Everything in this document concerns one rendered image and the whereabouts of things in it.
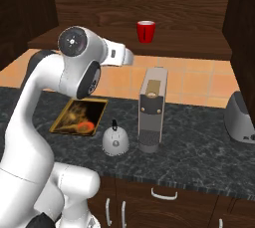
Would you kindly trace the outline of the red mug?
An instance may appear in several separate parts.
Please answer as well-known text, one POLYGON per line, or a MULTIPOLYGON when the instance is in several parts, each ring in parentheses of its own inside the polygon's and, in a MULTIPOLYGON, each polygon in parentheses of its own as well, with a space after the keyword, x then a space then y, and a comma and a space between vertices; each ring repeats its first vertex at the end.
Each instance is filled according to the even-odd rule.
POLYGON ((151 43, 154 35, 155 23, 153 21, 138 21, 136 31, 141 43, 151 43))

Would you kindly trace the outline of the dark wood cabinet door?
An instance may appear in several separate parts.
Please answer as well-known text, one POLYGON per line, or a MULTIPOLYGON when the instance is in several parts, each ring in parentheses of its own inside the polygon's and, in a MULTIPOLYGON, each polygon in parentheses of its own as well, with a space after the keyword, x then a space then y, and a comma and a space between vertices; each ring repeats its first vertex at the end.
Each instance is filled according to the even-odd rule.
POLYGON ((55 0, 0 0, 0 71, 57 25, 55 0))
POLYGON ((222 29, 231 67, 255 126, 255 0, 228 0, 222 29))

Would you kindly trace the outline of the grey coffee machine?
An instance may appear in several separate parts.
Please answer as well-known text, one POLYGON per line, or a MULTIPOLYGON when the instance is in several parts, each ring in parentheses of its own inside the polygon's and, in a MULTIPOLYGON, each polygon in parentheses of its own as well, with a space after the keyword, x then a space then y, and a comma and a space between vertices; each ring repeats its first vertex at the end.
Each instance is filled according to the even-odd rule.
POLYGON ((154 153, 161 144, 167 69, 146 70, 138 99, 138 146, 146 153, 154 153))

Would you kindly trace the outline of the dark wood cupboard door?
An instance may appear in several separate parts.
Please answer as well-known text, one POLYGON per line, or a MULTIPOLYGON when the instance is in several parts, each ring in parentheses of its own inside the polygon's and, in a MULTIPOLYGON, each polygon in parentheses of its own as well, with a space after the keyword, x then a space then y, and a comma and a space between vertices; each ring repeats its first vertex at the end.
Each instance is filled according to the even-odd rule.
POLYGON ((88 200, 92 214, 99 220, 102 228, 118 228, 117 203, 116 203, 116 184, 112 177, 101 177, 101 186, 98 193, 88 200), (106 219, 106 200, 110 202, 110 216, 112 225, 107 225, 106 219))
POLYGON ((255 201, 241 198, 219 196, 209 228, 255 228, 255 201))
MULTIPOLYGON (((170 207, 167 204, 124 200, 127 228, 208 228, 211 212, 194 207, 170 207)), ((122 228, 122 202, 118 212, 122 228)))

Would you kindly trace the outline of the dark wood drawer front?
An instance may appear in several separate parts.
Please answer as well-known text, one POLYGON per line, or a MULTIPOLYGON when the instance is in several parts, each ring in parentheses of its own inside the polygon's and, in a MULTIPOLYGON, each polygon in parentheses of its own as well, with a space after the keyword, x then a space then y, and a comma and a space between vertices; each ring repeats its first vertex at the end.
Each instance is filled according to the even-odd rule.
POLYGON ((157 203, 175 203, 179 206, 201 208, 205 211, 211 211, 217 199, 217 196, 213 194, 128 181, 126 179, 117 178, 116 185, 121 196, 157 203))

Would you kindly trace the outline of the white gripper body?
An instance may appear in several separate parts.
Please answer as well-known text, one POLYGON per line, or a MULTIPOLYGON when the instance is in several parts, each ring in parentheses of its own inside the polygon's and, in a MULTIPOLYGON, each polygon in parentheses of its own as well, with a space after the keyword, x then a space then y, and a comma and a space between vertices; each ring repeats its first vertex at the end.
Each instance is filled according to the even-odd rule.
POLYGON ((134 54, 132 53, 132 51, 130 49, 125 49, 125 57, 123 64, 126 66, 131 66, 133 64, 133 58, 134 54))

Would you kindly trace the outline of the dark wood wall cabinet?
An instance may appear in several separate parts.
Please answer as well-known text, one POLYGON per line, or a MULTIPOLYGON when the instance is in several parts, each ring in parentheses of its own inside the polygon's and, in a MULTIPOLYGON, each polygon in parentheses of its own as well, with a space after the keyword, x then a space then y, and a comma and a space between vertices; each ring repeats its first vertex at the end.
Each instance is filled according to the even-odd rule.
POLYGON ((58 25, 29 42, 31 48, 57 47, 72 25, 126 44, 135 54, 195 59, 230 59, 222 26, 228 0, 55 0, 58 25), (151 43, 141 43, 136 23, 153 21, 151 43))

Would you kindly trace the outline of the grey toaster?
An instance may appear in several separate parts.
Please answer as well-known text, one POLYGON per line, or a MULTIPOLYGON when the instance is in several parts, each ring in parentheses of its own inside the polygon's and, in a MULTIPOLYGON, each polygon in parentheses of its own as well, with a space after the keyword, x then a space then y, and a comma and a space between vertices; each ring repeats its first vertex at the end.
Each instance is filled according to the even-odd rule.
POLYGON ((232 139, 255 144, 255 126, 239 91, 234 92, 227 103, 224 123, 232 139))

